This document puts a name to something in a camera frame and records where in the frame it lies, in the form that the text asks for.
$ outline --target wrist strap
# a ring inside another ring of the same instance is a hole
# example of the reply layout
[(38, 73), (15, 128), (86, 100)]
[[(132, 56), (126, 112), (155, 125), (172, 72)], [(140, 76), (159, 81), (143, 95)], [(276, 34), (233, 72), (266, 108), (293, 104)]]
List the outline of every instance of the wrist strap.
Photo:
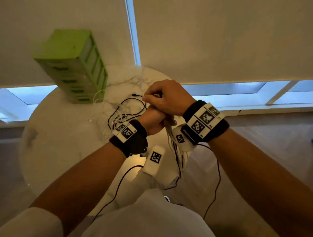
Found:
[(130, 154), (143, 153), (148, 146), (147, 132), (136, 119), (121, 124), (113, 131), (113, 135), (110, 142), (120, 149), (126, 158)]
[(225, 116), (212, 104), (205, 104), (202, 100), (193, 103), (183, 116), (187, 124), (181, 128), (181, 132), (193, 145), (198, 142), (209, 142), (229, 128)]

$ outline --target white shirt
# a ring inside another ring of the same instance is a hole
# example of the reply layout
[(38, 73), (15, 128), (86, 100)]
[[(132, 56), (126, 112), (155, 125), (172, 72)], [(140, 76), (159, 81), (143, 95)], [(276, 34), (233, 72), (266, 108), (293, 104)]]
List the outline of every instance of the white shirt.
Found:
[[(46, 210), (29, 208), (2, 226), (0, 236), (63, 236), (62, 223)], [(148, 189), (134, 204), (99, 217), (82, 236), (214, 237), (214, 234), (197, 213), (167, 202), (159, 189)]]

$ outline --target white sleeve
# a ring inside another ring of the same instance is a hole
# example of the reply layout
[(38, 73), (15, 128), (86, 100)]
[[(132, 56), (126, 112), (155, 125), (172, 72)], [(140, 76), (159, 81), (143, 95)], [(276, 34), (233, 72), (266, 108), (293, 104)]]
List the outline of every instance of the white sleeve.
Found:
[(61, 220), (51, 212), (31, 207), (0, 228), (3, 237), (60, 237), (63, 236)]

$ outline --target round table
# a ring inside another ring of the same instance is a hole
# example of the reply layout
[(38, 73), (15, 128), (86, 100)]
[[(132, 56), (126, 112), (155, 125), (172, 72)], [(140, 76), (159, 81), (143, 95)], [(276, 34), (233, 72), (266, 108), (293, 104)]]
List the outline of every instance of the round table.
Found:
[[(140, 66), (107, 66), (108, 81), (104, 101), (95, 104), (72, 104), (59, 88), (52, 91), (35, 109), (22, 135), (20, 167), (26, 183), (38, 196), (65, 171), (108, 142), (112, 136), (107, 120), (118, 105), (132, 94), (143, 95), (155, 81), (170, 79), (168, 76)], [(125, 111), (137, 113), (142, 104), (136, 100), (125, 103)], [(166, 131), (148, 137), (149, 147), (155, 144), (171, 150)], [(97, 207), (95, 214), (114, 196), (120, 177), (133, 165), (145, 162), (145, 157), (133, 156), (126, 160), (116, 178)], [(167, 159), (166, 166), (176, 167), (175, 159)], [(137, 170), (125, 177), (134, 179)], [(169, 183), (178, 174), (171, 169), (160, 175), (160, 181)]]

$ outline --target person's right arm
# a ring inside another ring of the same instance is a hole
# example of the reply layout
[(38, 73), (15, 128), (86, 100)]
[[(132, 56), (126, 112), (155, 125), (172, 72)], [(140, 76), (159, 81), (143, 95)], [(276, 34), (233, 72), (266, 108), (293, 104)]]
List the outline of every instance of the person's right arm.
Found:
[[(153, 96), (160, 91), (162, 98)], [(195, 102), (173, 80), (154, 83), (143, 100), (180, 116)], [(309, 187), (232, 129), (208, 144), (241, 196), (280, 236), (313, 236), (313, 192)]]

